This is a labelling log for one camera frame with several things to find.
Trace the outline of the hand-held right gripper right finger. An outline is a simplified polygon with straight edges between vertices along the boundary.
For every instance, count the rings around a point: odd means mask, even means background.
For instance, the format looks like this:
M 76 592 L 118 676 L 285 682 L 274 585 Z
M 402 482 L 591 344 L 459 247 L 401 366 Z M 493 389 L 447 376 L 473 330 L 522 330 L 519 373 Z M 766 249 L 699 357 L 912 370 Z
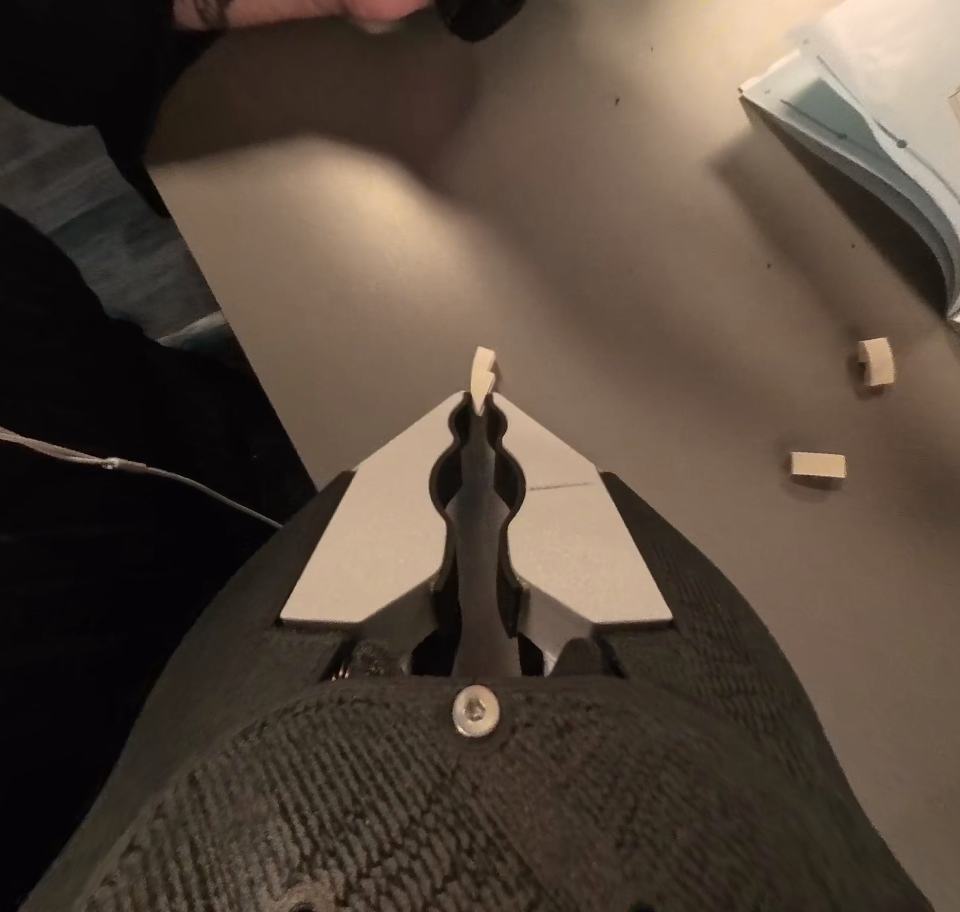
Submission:
M 519 629 L 663 626 L 673 614 L 596 465 L 502 394 L 522 498 L 507 525 Z

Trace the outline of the pale blue instruction booklet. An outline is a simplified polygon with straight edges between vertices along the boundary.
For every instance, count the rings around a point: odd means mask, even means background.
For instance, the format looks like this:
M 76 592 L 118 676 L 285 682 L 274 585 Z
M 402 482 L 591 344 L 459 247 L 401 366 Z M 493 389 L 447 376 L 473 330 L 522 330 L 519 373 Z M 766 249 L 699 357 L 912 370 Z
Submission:
M 959 0 L 846 0 L 741 98 L 910 224 L 959 322 Z

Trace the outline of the person's torso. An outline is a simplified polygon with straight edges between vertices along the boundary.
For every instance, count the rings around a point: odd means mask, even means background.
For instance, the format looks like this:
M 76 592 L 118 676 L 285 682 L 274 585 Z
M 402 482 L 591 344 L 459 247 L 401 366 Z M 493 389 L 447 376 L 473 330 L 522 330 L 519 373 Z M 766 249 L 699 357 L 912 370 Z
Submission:
M 275 522 L 312 482 L 238 349 L 112 318 L 74 263 L 1 222 L 2 427 L 198 481 Z M 83 821 L 186 631 L 274 530 L 197 489 L 1 447 L 1 904 Z

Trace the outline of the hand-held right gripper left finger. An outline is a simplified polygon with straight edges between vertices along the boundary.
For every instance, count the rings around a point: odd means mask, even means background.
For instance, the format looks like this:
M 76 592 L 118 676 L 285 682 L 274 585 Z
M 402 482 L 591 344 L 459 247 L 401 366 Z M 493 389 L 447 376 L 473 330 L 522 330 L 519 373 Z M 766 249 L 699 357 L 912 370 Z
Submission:
M 350 483 L 281 610 L 285 625 L 368 625 L 399 607 L 416 624 L 447 552 L 431 476 L 453 446 L 450 395 L 373 452 Z

